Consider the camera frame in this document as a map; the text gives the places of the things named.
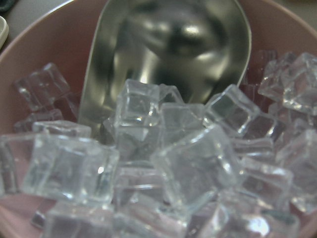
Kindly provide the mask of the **pile of clear ice cubes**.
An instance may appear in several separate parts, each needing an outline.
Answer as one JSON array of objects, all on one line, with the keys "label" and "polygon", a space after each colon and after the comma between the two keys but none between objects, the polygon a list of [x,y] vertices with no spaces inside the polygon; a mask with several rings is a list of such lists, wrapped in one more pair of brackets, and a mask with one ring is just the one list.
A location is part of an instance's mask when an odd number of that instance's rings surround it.
[{"label": "pile of clear ice cubes", "polygon": [[317,58],[268,62],[260,85],[205,105],[120,83],[85,123],[31,114],[0,138],[10,238],[314,238]]}]

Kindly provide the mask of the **cream rabbit tray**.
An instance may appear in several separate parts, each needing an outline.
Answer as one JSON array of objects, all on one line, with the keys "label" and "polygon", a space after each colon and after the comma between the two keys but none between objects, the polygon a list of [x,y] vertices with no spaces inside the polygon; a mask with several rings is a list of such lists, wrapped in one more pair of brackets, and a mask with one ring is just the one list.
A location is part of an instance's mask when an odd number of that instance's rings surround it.
[{"label": "cream rabbit tray", "polygon": [[3,47],[4,43],[7,40],[9,33],[9,25],[7,21],[0,16],[0,49]]}]

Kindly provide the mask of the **steel ice scoop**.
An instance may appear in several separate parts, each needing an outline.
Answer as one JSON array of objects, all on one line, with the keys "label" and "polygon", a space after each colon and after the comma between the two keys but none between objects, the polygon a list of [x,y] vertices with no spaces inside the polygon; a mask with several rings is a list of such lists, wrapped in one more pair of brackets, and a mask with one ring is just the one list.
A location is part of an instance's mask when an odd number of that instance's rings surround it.
[{"label": "steel ice scoop", "polygon": [[178,88],[187,103],[206,103],[239,85],[252,33],[236,0],[109,0],[98,19],[78,121],[102,141],[102,122],[127,79]]}]

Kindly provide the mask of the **pink bowl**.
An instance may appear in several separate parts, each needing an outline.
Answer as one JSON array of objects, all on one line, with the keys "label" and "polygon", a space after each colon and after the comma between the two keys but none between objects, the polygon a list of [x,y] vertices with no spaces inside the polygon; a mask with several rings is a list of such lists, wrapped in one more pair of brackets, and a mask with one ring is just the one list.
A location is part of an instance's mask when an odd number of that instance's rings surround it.
[{"label": "pink bowl", "polygon": [[[11,133],[13,124],[28,114],[13,81],[54,62],[73,90],[82,88],[94,30],[104,5],[103,0],[58,4],[11,39],[0,55],[2,134]],[[253,50],[316,54],[316,30],[285,7],[272,0],[243,0],[241,5],[252,29]]]}]

